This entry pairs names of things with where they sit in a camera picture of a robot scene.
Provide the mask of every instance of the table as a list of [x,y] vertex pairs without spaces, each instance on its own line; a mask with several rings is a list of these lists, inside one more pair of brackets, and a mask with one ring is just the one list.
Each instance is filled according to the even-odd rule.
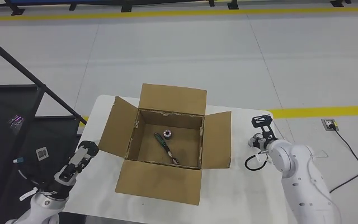
[[[98,144],[114,99],[106,95],[97,98],[80,142]],[[123,99],[139,104],[136,98]],[[202,170],[198,206],[115,193],[124,159],[100,151],[78,175],[64,211],[148,224],[287,224],[281,173],[269,163],[256,172],[244,167],[245,159],[258,152],[247,144],[260,131],[251,119],[269,112],[206,106],[206,114],[224,111],[232,111],[231,165],[229,169]]]

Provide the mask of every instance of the cardboard box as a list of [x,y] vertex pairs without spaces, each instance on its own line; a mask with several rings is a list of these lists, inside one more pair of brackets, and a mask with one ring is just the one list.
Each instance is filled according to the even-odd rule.
[[[116,97],[99,148],[124,158],[115,192],[199,204],[201,169],[230,166],[231,112],[205,115],[206,91],[143,84],[139,108]],[[172,163],[154,133],[170,129]]]

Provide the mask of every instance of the floor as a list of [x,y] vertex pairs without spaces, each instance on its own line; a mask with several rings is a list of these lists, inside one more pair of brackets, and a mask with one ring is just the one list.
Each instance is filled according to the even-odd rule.
[[[206,89],[209,105],[236,108],[358,105],[358,14],[0,21],[0,27],[1,47],[84,116],[98,95],[139,97],[142,83]],[[0,71],[0,85],[31,83],[3,59]],[[66,114],[50,97],[37,112]],[[357,151],[358,117],[333,118]],[[317,166],[330,189],[357,174],[358,162],[321,117],[276,123],[286,139],[326,151],[329,158]],[[332,194],[342,223],[358,220],[357,188],[358,179]]]

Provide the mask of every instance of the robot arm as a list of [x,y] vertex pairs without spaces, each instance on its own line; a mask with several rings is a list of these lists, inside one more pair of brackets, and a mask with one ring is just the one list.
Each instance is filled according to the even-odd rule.
[[31,198],[31,208],[17,220],[9,220],[6,224],[58,224],[60,213],[68,201],[69,192],[76,183],[77,175],[95,157],[99,149],[94,142],[83,141],[79,144],[77,152],[70,158],[50,183],[34,188],[26,193],[20,200],[35,194]]
[[267,153],[282,172],[286,200],[298,224],[333,224],[333,204],[323,176],[313,163],[312,149],[277,139],[271,122],[269,115],[252,119],[253,126],[263,133],[251,138],[249,145]]

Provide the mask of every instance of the green screwdriver handle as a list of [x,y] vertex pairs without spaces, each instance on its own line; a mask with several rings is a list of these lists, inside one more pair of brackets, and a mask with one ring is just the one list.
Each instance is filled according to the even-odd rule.
[[155,136],[156,140],[159,142],[159,144],[161,144],[161,146],[167,151],[166,148],[168,146],[167,146],[166,141],[164,141],[164,139],[162,138],[162,136],[156,132],[155,132],[154,136]]

